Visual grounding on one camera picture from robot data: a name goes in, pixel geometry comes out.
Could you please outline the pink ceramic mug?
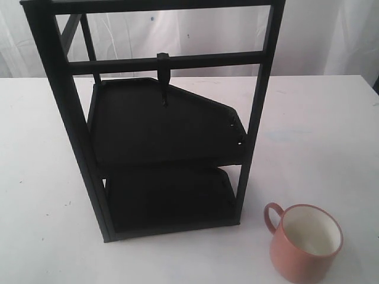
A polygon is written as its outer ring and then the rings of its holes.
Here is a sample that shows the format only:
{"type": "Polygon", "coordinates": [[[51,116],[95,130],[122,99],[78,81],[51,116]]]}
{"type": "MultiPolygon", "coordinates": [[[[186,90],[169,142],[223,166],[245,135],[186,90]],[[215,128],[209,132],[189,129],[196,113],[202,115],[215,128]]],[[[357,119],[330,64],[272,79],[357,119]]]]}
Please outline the pink ceramic mug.
{"type": "Polygon", "coordinates": [[[269,256],[275,270],[291,283],[319,283],[343,245],[337,221],[308,204],[282,209],[275,202],[264,208],[264,221],[273,235],[269,256]]]}

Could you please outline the black metal shelf rack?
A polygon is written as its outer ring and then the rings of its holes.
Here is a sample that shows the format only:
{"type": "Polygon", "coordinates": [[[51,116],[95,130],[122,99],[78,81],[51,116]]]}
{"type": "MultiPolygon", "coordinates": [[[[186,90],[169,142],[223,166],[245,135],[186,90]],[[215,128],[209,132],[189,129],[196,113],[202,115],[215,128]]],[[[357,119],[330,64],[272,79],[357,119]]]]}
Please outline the black metal shelf rack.
{"type": "Polygon", "coordinates": [[[240,224],[284,1],[22,1],[103,240],[240,224]],[[169,81],[157,56],[97,60],[88,14],[268,6],[258,51],[170,57],[171,71],[256,64],[244,127],[169,81]]]}

